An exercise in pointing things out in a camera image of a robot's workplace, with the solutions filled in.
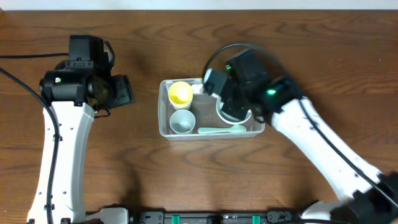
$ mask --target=white cup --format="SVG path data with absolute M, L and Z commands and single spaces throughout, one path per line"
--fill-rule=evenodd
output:
M 191 134 L 195 123 L 195 116 L 188 110 L 178 110 L 170 117 L 170 127 L 177 134 Z

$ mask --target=plastic spoon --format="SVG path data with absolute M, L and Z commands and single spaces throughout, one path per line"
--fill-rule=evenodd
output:
M 240 124 L 235 124 L 234 126 L 232 126 L 230 128 L 199 128 L 198 129 L 199 134 L 211 134 L 211 133 L 223 133 L 223 132 L 240 133 L 240 132 L 245 132 L 245 131 L 246 131 L 246 128 Z

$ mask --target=wooden table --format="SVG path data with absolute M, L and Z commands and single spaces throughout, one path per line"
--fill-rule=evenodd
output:
M 137 210 L 249 211 L 336 199 L 310 161 L 270 127 L 251 139 L 171 142 L 159 134 L 159 83 L 199 77 L 213 51 L 236 41 L 275 52 L 359 155 L 383 172 L 398 169 L 394 11 L 3 12 L 0 55 L 68 52 L 71 34 L 109 40 L 113 74 L 129 75 L 136 98 L 93 123 L 87 210 L 123 203 Z M 38 91 L 63 59 L 2 59 L 0 66 Z M 0 223 L 25 223 L 39 179 L 42 107 L 4 75 L 0 105 Z

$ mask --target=small cup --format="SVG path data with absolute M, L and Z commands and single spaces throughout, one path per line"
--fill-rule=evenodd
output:
M 169 88 L 169 101 L 176 110 L 188 110 L 192 104 L 193 90 L 186 82 L 175 82 Z
M 170 127 L 177 134 L 191 134 L 195 123 L 195 116 L 188 110 L 178 110 L 170 117 Z

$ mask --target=plastic tray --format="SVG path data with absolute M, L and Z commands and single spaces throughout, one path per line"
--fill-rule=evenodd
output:
M 195 115 L 196 125 L 192 134 L 175 134 L 170 127 L 170 117 L 175 112 L 168 97 L 170 86 L 178 81 L 184 81 L 194 85 L 193 100 L 190 111 Z M 201 78 L 187 78 L 178 80 L 164 80 L 160 83 L 159 90 L 159 132 L 170 141 L 201 140 L 201 139 L 228 139 L 228 138 L 250 138 L 263 132 L 265 124 L 256 122 L 253 117 L 242 125 L 247 131 L 244 133 L 216 133 L 216 134 L 198 134 L 198 128 L 229 128 L 230 124 L 225 123 L 218 116 L 216 111 L 216 98 L 203 94 L 200 90 L 202 84 Z

